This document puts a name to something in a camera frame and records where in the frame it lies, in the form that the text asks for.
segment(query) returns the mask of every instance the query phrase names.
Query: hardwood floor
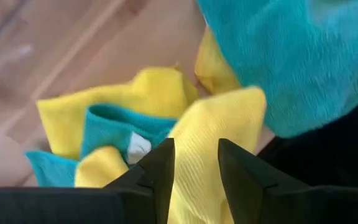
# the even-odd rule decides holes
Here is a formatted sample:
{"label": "hardwood floor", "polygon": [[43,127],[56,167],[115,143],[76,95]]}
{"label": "hardwood floor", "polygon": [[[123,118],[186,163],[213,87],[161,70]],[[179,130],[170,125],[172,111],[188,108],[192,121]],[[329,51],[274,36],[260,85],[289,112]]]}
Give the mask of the hardwood floor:
{"label": "hardwood floor", "polygon": [[193,75],[204,19],[194,0],[0,0],[0,186],[35,185],[47,149],[35,101],[122,83],[149,65]]}

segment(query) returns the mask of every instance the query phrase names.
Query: teal microfiber cloth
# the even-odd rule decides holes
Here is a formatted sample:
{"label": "teal microfiber cloth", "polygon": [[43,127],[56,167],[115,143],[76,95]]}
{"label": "teal microfiber cloth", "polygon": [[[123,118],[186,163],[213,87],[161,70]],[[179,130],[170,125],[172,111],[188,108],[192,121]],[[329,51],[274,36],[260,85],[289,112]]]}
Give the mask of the teal microfiber cloth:
{"label": "teal microfiber cloth", "polygon": [[265,123],[292,137],[358,105],[358,0],[197,0],[242,86],[268,100]]}
{"label": "teal microfiber cloth", "polygon": [[77,161],[45,151],[28,151],[25,155],[40,187],[74,187]]}
{"label": "teal microfiber cloth", "polygon": [[175,122],[116,105],[92,105],[86,110],[81,158],[101,146],[114,146],[129,165],[135,164],[164,141]]}

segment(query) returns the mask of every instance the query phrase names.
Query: white label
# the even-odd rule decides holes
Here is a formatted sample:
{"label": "white label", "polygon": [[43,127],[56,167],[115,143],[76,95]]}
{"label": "white label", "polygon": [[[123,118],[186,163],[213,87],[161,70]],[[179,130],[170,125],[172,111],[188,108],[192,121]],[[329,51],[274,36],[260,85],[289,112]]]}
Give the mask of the white label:
{"label": "white label", "polygon": [[127,151],[127,163],[129,165],[136,164],[149,153],[150,150],[152,150],[152,144],[147,139],[132,132],[131,141]]}

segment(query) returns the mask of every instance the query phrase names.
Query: yellow towel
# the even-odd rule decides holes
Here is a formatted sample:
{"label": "yellow towel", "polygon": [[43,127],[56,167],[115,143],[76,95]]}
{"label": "yellow towel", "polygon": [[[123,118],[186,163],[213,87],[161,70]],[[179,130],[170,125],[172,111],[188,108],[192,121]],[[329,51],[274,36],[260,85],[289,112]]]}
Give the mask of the yellow towel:
{"label": "yellow towel", "polygon": [[198,98],[196,88],[174,68],[152,67],[133,81],[37,102],[52,152],[78,159],[85,109],[94,103],[114,103],[138,113],[179,118]]}
{"label": "yellow towel", "polygon": [[206,28],[198,49],[195,74],[201,84],[212,94],[240,88],[232,69],[223,58],[209,28]]}
{"label": "yellow towel", "polygon": [[199,100],[172,129],[175,178],[169,224],[233,223],[221,182],[218,139],[254,152],[264,119],[262,90],[251,87]]}
{"label": "yellow towel", "polygon": [[104,187],[128,171],[118,149],[104,146],[87,155],[75,172],[75,187]]}

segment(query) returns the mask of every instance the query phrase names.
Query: dark fabric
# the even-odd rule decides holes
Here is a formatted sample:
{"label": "dark fabric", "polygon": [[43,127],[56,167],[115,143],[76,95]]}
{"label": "dark fabric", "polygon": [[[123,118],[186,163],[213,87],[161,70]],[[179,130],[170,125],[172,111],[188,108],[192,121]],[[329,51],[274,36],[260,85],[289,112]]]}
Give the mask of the dark fabric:
{"label": "dark fabric", "polygon": [[358,107],[320,129],[275,138],[258,157],[309,185],[358,187]]}

